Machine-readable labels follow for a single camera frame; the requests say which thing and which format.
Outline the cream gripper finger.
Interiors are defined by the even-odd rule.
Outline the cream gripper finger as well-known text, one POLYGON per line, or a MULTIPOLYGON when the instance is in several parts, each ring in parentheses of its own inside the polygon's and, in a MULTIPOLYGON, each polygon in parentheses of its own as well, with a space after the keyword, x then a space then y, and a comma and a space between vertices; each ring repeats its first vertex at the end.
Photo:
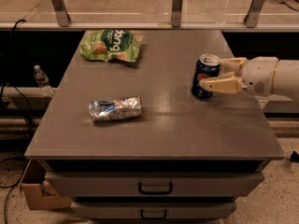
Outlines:
POLYGON ((233 73, 235 76, 239 76, 247 61, 248 59, 245 57, 221 59, 221 69, 224 73, 233 73))
POLYGON ((248 86, 241 77, 236 77, 232 72, 219 77, 208 77, 200 81, 200 86, 206 91, 236 94, 248 86))

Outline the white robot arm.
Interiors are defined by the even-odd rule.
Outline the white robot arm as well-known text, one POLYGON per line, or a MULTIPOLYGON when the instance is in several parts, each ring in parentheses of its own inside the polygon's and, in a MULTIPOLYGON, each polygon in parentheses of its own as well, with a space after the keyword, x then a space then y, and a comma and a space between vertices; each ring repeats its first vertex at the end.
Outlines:
POLYGON ((277 57, 237 57, 221 59, 223 72, 207 77, 199 84, 207 91, 236 94, 245 91, 253 96, 281 95, 298 101, 299 61, 277 57))

